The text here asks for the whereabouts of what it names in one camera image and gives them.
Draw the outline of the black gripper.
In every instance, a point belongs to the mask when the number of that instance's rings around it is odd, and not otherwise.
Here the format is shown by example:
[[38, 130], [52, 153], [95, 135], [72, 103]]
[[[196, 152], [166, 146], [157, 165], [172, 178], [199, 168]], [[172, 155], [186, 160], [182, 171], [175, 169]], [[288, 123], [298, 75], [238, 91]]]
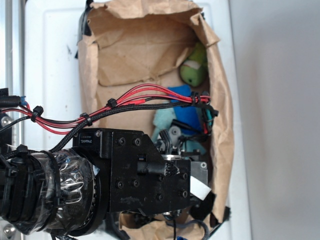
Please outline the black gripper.
[[153, 143], [141, 131], [86, 128], [72, 147], [96, 167], [96, 214], [151, 216], [189, 209], [193, 218], [203, 220], [213, 207], [204, 157], [198, 149], [173, 147], [166, 131]]

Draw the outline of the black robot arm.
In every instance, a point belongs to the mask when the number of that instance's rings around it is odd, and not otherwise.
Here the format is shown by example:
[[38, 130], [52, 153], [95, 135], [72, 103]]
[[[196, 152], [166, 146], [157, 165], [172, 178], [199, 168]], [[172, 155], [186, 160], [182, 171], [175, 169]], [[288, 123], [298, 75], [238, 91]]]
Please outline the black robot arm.
[[0, 215], [23, 234], [94, 232], [113, 213], [167, 219], [191, 208], [202, 220], [214, 202], [198, 150], [174, 148], [167, 131], [154, 144], [141, 131], [88, 128], [69, 149], [0, 158]]

